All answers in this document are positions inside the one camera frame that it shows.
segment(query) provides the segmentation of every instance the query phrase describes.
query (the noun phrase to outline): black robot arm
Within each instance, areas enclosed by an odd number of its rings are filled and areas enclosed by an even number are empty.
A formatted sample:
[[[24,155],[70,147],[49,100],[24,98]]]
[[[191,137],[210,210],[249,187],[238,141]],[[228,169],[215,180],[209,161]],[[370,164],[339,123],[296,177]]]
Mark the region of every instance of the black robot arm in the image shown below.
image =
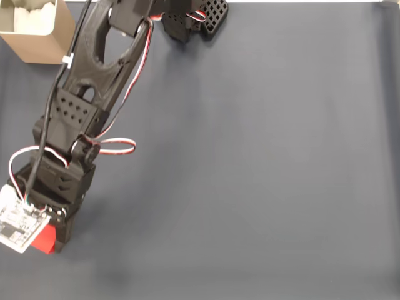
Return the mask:
[[[206,13],[202,24],[188,17],[197,10]],[[187,42],[194,31],[212,38],[227,13],[225,0],[100,0],[96,4],[72,43],[73,59],[64,84],[58,86],[65,64],[49,96],[48,112],[34,126],[35,143],[41,145],[42,151],[32,152],[30,163],[14,175],[21,192],[29,195],[29,203],[45,207],[51,216],[57,252],[71,238],[74,217],[91,186],[96,170],[93,162],[101,149],[94,138],[102,133],[145,50],[152,30],[151,17],[162,19],[172,38]],[[105,64],[104,48],[111,28],[130,35],[133,43],[120,58]],[[94,90],[91,101],[84,99],[88,89]],[[44,152],[44,146],[62,155],[68,167]]]

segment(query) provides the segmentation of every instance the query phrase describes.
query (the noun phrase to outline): cardboard box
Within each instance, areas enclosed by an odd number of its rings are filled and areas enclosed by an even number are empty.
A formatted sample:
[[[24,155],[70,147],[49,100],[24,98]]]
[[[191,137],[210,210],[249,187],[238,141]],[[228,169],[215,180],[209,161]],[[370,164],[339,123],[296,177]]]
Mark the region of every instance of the cardboard box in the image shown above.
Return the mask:
[[[46,3],[56,6],[54,28],[48,35],[14,32],[14,9],[41,9]],[[25,63],[60,64],[68,52],[75,21],[64,0],[0,0],[0,36]]]

